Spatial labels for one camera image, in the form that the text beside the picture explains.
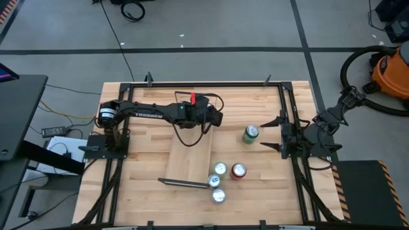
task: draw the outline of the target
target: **soda can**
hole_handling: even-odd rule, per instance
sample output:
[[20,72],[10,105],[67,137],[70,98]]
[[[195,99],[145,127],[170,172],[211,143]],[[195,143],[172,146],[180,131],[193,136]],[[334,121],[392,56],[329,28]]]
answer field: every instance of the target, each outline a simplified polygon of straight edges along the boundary
[[246,144],[252,144],[258,137],[258,129],[255,125],[249,125],[244,130],[242,140]]
[[231,168],[230,177],[232,180],[241,180],[247,173],[247,168],[243,163],[235,163]]
[[213,173],[219,176],[221,179],[223,179],[225,175],[228,173],[228,167],[223,162],[217,162],[215,164],[215,167],[213,168]]
[[221,188],[212,191],[212,201],[215,204],[221,204],[226,201],[226,192]]
[[217,188],[218,186],[220,186],[220,177],[217,176],[216,174],[212,174],[208,177],[208,183],[210,188]]

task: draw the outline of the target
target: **gray concrete floor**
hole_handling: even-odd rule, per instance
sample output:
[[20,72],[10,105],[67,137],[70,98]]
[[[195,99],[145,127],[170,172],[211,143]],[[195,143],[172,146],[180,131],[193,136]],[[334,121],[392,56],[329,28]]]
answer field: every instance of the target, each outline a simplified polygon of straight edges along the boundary
[[[379,0],[372,1],[373,7]],[[310,47],[365,47],[393,45],[386,34],[367,24],[367,0],[296,0]],[[118,6],[104,1],[107,14],[123,48],[184,47],[301,47],[293,9],[288,0],[156,0],[143,3],[146,17],[127,22]],[[376,15],[374,23],[381,25]],[[0,44],[2,50],[117,49],[118,44],[99,4],[91,0],[29,0]],[[341,90],[339,71],[347,52],[312,53],[313,66],[325,106],[336,103]],[[155,81],[275,81],[309,80],[303,52],[175,52],[126,54],[137,81],[147,71]],[[104,82],[130,81],[121,54],[0,55],[6,66],[19,74],[45,74],[49,84],[81,91],[100,92]],[[351,81],[368,78],[367,58],[350,69]],[[396,105],[378,96],[382,103]],[[78,116],[95,113],[99,98],[46,88],[42,100],[58,111]],[[342,127],[335,141],[344,148],[341,160],[383,160],[396,186],[404,209],[409,210],[408,118],[397,118],[368,108],[346,115],[350,126]],[[74,120],[74,123],[86,121]],[[55,114],[38,110],[32,127],[69,125]],[[90,126],[80,127],[88,134]],[[26,140],[42,145],[40,135],[29,130]],[[31,209],[41,213],[70,192],[36,194]],[[75,197],[23,229],[44,229],[71,223]],[[24,221],[17,218],[18,204],[10,213],[6,229]]]

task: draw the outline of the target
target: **wooden plank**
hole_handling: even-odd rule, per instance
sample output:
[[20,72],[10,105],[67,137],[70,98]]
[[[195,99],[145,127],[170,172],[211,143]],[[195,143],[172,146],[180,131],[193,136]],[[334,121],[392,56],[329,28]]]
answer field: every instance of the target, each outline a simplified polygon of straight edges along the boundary
[[[201,127],[191,129],[177,128],[180,138],[186,144],[192,144],[201,136]],[[184,146],[176,134],[167,162],[166,178],[183,181],[207,183],[212,150],[213,127],[192,147]]]
[[[100,102],[117,99],[119,85],[105,83]],[[313,118],[316,109],[309,83],[293,82],[293,88],[300,118]],[[222,161],[231,167],[243,162],[248,168],[247,175],[241,181],[233,181],[229,176],[222,180],[227,200],[220,205],[211,202],[211,190],[158,182],[158,177],[166,175],[173,127],[161,120],[131,118],[129,154],[123,164],[115,224],[145,226],[148,220],[153,220],[155,225],[163,226],[254,225],[261,219],[267,224],[301,224],[291,162],[282,160],[274,149],[258,144],[280,142],[280,128],[260,128],[258,141],[251,145],[240,140],[247,125],[260,126],[279,115],[278,90],[271,87],[138,88],[133,101],[173,103],[175,90],[212,92],[223,98],[224,118],[221,127],[213,128],[210,165]],[[327,164],[317,158],[309,161],[311,167]],[[73,222],[83,218],[99,196],[104,162],[93,164],[84,175]],[[313,171],[312,176],[317,194],[335,216],[342,218],[332,171]],[[310,213],[308,195],[305,199]]]

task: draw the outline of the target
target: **orange vacuum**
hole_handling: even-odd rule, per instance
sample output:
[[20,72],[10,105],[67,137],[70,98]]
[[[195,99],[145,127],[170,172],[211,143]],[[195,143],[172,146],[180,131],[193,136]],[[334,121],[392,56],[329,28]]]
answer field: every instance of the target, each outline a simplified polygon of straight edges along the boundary
[[[372,82],[366,84],[362,89],[365,93],[383,92],[390,96],[402,99],[405,108],[409,109],[409,41],[397,49],[380,45],[363,48],[353,53],[341,68],[341,83],[344,88],[350,87],[346,72],[351,63],[359,56],[372,54],[369,63],[373,67]],[[395,116],[409,116],[408,110],[399,110],[385,107],[369,99],[364,99],[363,104],[386,114]]]

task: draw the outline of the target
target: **wooden table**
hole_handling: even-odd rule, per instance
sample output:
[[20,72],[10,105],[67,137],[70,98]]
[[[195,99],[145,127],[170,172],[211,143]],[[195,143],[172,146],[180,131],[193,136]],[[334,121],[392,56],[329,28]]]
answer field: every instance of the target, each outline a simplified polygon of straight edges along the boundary
[[[119,86],[120,83],[105,83],[100,102],[117,99]],[[313,118],[316,108],[309,83],[295,81],[293,87],[300,118]],[[210,189],[165,185],[157,178],[164,178],[166,174],[174,134],[172,126],[157,119],[130,118],[129,154],[123,164],[115,226],[146,226],[149,220],[153,220],[155,226],[258,225],[259,220],[266,220],[267,224],[301,224],[291,160],[282,160],[276,150],[258,144],[280,142],[280,128],[260,128],[257,142],[251,145],[241,142],[247,125],[261,125],[279,115],[278,89],[139,88],[134,91],[133,100],[166,105],[175,102],[177,90],[212,92],[224,99],[222,125],[213,129],[210,165],[221,161],[231,167],[242,162],[247,166],[247,175],[241,181],[226,176],[222,187],[227,200],[223,204],[211,202]],[[328,164],[317,158],[310,158],[309,162],[311,167]],[[100,195],[105,163],[106,160],[97,160],[83,176],[73,222],[82,219]],[[332,171],[312,171],[311,174],[317,194],[335,216],[343,219]],[[305,200],[312,220],[308,195]],[[104,220],[107,220],[110,203],[108,198]]]

